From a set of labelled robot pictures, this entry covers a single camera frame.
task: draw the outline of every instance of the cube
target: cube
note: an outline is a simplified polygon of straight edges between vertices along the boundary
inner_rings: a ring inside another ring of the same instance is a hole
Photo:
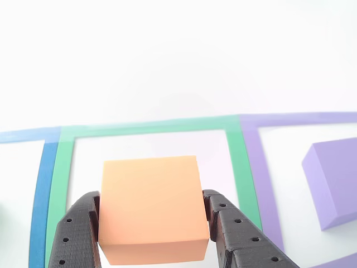
[[[208,240],[195,156],[104,163],[99,244],[111,265],[203,260]]]
[[[357,219],[357,138],[314,143],[302,166],[322,230]]]

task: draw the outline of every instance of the blue tape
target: blue tape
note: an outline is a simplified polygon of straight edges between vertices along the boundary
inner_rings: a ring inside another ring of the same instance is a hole
[[[33,200],[29,268],[45,267],[47,214],[61,128],[37,128],[0,133],[0,143],[45,140]]]
[[[34,128],[31,130],[18,130],[0,133],[0,143],[12,143],[22,141],[40,141],[47,143],[58,142],[60,138],[60,127]]]
[[[29,268],[45,267],[46,227],[58,143],[45,143],[38,170],[30,232]]]

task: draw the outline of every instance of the orange block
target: orange block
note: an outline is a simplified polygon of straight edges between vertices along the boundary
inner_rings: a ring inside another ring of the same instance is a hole
[[[99,244],[111,265],[203,260],[208,239],[195,156],[104,163]]]

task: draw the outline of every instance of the green tape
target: green tape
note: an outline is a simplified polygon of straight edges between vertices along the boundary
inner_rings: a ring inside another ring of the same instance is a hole
[[[70,166],[76,138],[204,130],[224,130],[226,132],[240,210],[262,229],[253,177],[238,116],[175,119],[114,126],[63,127],[50,193],[46,230],[46,268],[49,264],[57,223],[66,212]]]

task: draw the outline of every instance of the purple block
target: purple block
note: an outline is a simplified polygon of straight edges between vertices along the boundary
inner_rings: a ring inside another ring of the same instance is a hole
[[[357,138],[312,144],[302,167],[321,230],[357,219]]]

